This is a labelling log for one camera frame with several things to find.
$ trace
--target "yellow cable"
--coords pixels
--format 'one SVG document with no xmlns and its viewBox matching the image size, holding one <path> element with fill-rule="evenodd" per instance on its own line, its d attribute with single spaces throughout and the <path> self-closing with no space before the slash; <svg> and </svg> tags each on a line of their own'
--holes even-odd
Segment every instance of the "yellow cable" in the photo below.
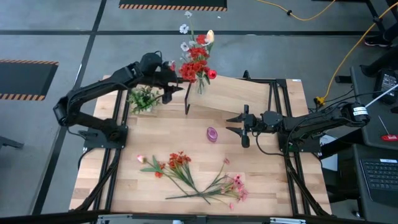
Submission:
<svg viewBox="0 0 398 224">
<path fill-rule="evenodd" d="M 389 12 L 389 11 L 390 11 L 394 6 L 396 6 L 396 5 L 398 5 L 398 2 L 395 3 L 395 4 L 393 4 L 393 5 L 392 5 L 390 8 L 388 8 L 387 10 L 385 10 L 385 11 L 379 16 L 379 19 L 383 18 L 383 16 L 386 15 L 386 13 Z M 360 38 L 360 40 L 354 45 L 354 47 L 353 47 L 353 48 L 348 52 L 348 54 L 344 57 L 343 61 L 339 64 L 339 66 L 337 67 L 336 71 L 334 72 L 333 76 L 332 76 L 331 79 L 330 79 L 329 86 L 328 86 L 328 90 L 326 91 L 325 96 L 324 96 L 324 97 L 319 97 L 319 96 L 317 96 L 317 97 L 315 98 L 315 99 L 316 99 L 316 102 L 317 102 L 319 105 L 323 106 L 323 105 L 325 104 L 326 97 L 328 97 L 328 95 L 329 95 L 329 91 L 330 91 L 331 84 L 333 83 L 333 80 L 335 79 L 335 76 L 336 76 L 336 74 L 338 73 L 339 69 L 340 69 L 341 66 L 344 64 L 344 62 L 346 61 L 346 59 L 348 58 L 348 56 L 351 54 L 351 52 L 359 45 L 359 43 L 362 42 L 362 40 L 365 38 L 366 34 L 368 34 L 368 32 L 369 32 L 375 25 L 376 25 L 376 23 L 373 23 L 373 24 L 369 27 L 369 29 L 362 35 L 362 37 Z"/>
<path fill-rule="evenodd" d="M 278 5 L 278 4 L 272 3 L 272 2 L 267 2 L 267 1 L 262 1 L 262 0 L 257 0 L 257 1 L 262 2 L 262 3 L 269 4 L 269 5 L 271 5 L 271 6 L 276 6 L 276 7 L 278 7 L 279 9 L 281 9 L 281 10 L 283 10 L 283 11 L 285 11 L 285 12 L 288 12 L 288 11 L 289 11 L 289 10 L 285 9 L 284 7 L 282 7 L 282 6 Z M 293 16 L 294 18 L 300 20 L 300 21 L 310 21 L 310 20 L 315 19 L 316 17 L 320 16 L 320 14 L 324 13 L 335 1 L 336 1 L 336 0 L 333 0 L 326 8 L 324 8 L 324 10 L 322 10 L 321 12 L 319 12 L 318 14 L 316 14 L 315 16 L 313 16 L 313 17 L 311 17 L 311 18 L 308 18 L 308 19 L 301 19 L 301 18 L 295 16 L 293 13 L 290 13 L 290 15 Z"/>
<path fill-rule="evenodd" d="M 278 5 L 278 4 L 275 4 L 275 3 L 271 3 L 271 2 L 267 2 L 267 1 L 262 1 L 262 0 L 257 0 L 257 1 L 263 2 L 263 3 L 266 3 L 266 4 L 269 4 L 269 5 L 271 5 L 271 6 L 276 6 L 276 7 L 278 7 L 279 9 L 281 9 L 281 10 L 283 10 L 283 11 L 285 11 L 285 12 L 288 12 L 288 11 L 289 11 L 289 10 L 285 9 L 284 7 L 282 7 L 282 6 Z M 293 15 L 292 13 L 290 13 L 290 15 L 292 15 L 294 18 L 296 18 L 296 19 L 298 19 L 298 20 L 300 20 L 300 21 L 310 21 L 310 20 L 312 20 L 312 19 L 318 17 L 320 14 L 324 13 L 335 1 L 336 1 L 336 0 L 333 0 L 326 8 L 324 8 L 324 10 L 322 10 L 322 11 L 319 12 L 317 15 L 315 15 L 315 16 L 309 18 L 309 19 L 301 19 L 301 18 L 298 18 L 297 16 Z M 379 16 L 379 19 L 383 18 L 383 16 L 386 15 L 387 12 L 389 12 L 393 7 L 395 7 L 395 6 L 397 6 L 397 5 L 398 5 L 398 2 L 395 3 L 395 4 L 393 4 L 392 6 L 390 6 L 387 10 L 385 10 L 385 11 Z M 339 64 L 339 66 L 337 67 L 336 71 L 334 72 L 333 76 L 332 76 L 331 79 L 330 79 L 330 82 L 329 82 L 329 85 L 328 85 L 328 90 L 326 91 L 325 96 L 324 96 L 324 97 L 319 97 L 319 96 L 315 97 L 314 100 L 315 100 L 315 103 L 316 103 L 316 104 L 318 104 L 318 105 L 320 105 L 320 106 L 323 106 L 323 105 L 325 104 L 326 97 L 328 97 L 329 92 L 330 92 L 331 84 L 333 83 L 333 80 L 335 79 L 335 76 L 336 76 L 336 74 L 338 73 L 338 71 L 340 70 L 341 66 L 344 64 L 344 62 L 346 61 L 346 59 L 348 58 L 348 56 L 351 54 L 351 52 L 359 45 L 359 43 L 362 42 L 362 40 L 365 38 L 366 34 L 368 34 L 369 31 L 370 31 L 371 29 L 373 29 L 373 27 L 374 27 L 375 25 L 376 25 L 376 23 L 373 23 L 373 24 L 369 27 L 369 29 L 362 35 L 362 37 L 360 38 L 360 40 L 354 45 L 354 47 L 353 47 L 353 48 L 348 52 L 348 54 L 344 57 L 343 61 Z"/>
</svg>

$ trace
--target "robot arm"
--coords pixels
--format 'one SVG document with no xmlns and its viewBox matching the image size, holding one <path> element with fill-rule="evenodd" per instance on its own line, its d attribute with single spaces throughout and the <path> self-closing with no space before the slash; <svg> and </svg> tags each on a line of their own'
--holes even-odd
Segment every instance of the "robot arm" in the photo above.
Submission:
<svg viewBox="0 0 398 224">
<path fill-rule="evenodd" d="M 88 86 L 71 90 L 62 97 L 54 106 L 53 111 L 59 125 L 70 127 L 76 124 L 99 130 L 99 132 L 84 132 L 82 135 L 92 141 L 102 138 L 106 142 L 123 141 L 123 128 L 118 126 L 113 119 L 99 119 L 80 112 L 81 106 L 115 90 L 125 90 L 136 87 L 138 84 L 149 85 L 164 89 L 162 102 L 167 104 L 172 100 L 172 93 L 182 90 L 177 86 L 169 86 L 170 82 L 177 82 L 177 75 L 172 71 L 167 62 L 156 53 L 145 54 L 140 62 L 134 62 L 115 71 L 109 78 L 90 84 Z"/>
<path fill-rule="evenodd" d="M 244 123 L 243 129 L 227 128 L 242 137 L 243 147 L 250 146 L 248 138 L 250 132 L 279 133 L 285 138 L 286 144 L 291 143 L 293 146 L 289 150 L 297 152 L 297 146 L 302 146 L 306 139 L 315 138 L 323 131 L 338 126 L 361 128 L 370 121 L 366 108 L 359 103 L 339 103 L 337 106 L 296 118 L 285 117 L 275 111 L 266 111 L 260 115 L 261 118 L 257 118 L 249 114 L 249 106 L 244 105 L 244 113 L 227 120 Z"/>
</svg>

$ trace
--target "gray floor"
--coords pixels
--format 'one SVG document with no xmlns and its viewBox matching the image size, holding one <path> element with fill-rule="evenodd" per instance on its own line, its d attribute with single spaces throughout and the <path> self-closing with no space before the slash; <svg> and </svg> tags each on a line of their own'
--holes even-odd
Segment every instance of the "gray floor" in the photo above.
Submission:
<svg viewBox="0 0 398 224">
<path fill-rule="evenodd" d="M 310 0 L 273 2 L 283 4 L 300 17 L 310 17 L 328 4 Z M 384 1 L 373 2 L 378 13 L 387 7 Z M 98 0 L 40 0 L 40 3 L 3 0 L 0 30 L 91 30 L 99 5 Z M 177 30 L 186 22 L 181 11 L 132 11 L 117 6 L 118 1 L 108 0 L 100 30 Z M 195 29 L 200 30 L 366 30 L 372 23 L 366 5 L 343 2 L 335 3 L 310 22 L 296 21 L 283 11 L 254 0 L 229 0 L 228 12 L 193 13 Z M 388 15 L 384 22 L 389 26 L 394 20 Z M 164 59 L 178 61 L 180 44 L 186 39 L 182 35 L 97 36 L 82 85 L 140 60 L 147 52 L 161 50 Z M 358 39 L 358 36 L 217 35 L 209 63 L 219 74 L 229 77 L 241 77 L 243 71 L 249 70 L 254 78 L 301 79 L 307 103 L 313 107 L 312 98 L 325 93 L 336 67 Z M 45 101 L 0 101 L 0 135 L 25 143 L 23 150 L 10 147 L 0 150 L 0 217 L 30 213 L 58 129 L 52 107 L 73 86 L 87 41 L 87 35 L 0 35 L 0 58 L 60 62 Z M 372 62 L 383 53 L 383 49 L 360 45 L 339 74 L 349 75 L 349 66 Z M 350 85 L 334 83 L 329 97 L 349 89 Z M 92 114 L 94 105 L 94 101 L 87 103 L 83 111 Z M 346 129 L 339 129 L 329 134 L 340 136 L 345 132 Z M 44 213 L 68 210 L 82 145 L 78 137 L 66 136 Z M 333 213 L 349 218 L 351 214 L 346 211 L 351 206 L 332 205 Z"/>
</svg>

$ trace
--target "glass vase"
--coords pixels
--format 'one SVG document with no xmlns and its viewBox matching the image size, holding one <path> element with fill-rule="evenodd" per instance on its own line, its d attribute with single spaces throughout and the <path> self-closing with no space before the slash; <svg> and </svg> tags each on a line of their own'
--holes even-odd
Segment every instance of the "glass vase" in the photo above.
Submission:
<svg viewBox="0 0 398 224">
<path fill-rule="evenodd" d="M 197 93 L 199 95 L 203 95 L 205 94 L 206 89 L 207 89 L 207 82 L 205 80 L 205 77 L 204 76 L 197 77 L 197 85 L 196 85 Z"/>
</svg>

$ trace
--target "black keyboard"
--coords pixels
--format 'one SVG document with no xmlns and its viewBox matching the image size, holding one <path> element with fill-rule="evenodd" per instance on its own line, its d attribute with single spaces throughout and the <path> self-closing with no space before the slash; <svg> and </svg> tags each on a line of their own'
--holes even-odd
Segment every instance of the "black keyboard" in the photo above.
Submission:
<svg viewBox="0 0 398 224">
<path fill-rule="evenodd" d="M 398 207 L 398 159 L 361 159 L 361 167 L 372 201 Z"/>
</svg>

